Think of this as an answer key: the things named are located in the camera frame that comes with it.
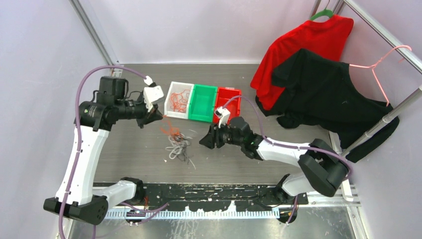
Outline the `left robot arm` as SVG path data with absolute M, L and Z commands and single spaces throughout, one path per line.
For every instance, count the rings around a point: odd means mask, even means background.
M 104 76 L 94 91 L 95 99 L 78 105 L 80 128 L 74 132 L 68 167 L 56 195 L 44 201 L 44 210 L 99 225 L 110 208 L 125 201 L 134 206 L 143 203 L 146 193 L 140 179 L 123 177 L 101 190 L 93 185 L 102 148 L 118 120 L 136 120 L 140 128 L 162 120 L 157 103 L 164 99 L 163 90 L 150 77 L 145 83 L 138 98 L 129 100 L 126 79 Z

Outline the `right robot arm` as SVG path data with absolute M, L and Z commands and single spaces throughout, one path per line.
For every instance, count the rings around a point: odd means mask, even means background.
M 332 197 L 350 173 L 349 166 L 325 141 L 276 141 L 254 133 L 243 117 L 235 117 L 228 124 L 211 124 L 199 143 L 209 149 L 236 145 L 250 159 L 277 161 L 301 169 L 299 174 L 286 174 L 277 185 L 277 200 L 284 205 L 311 191 Z

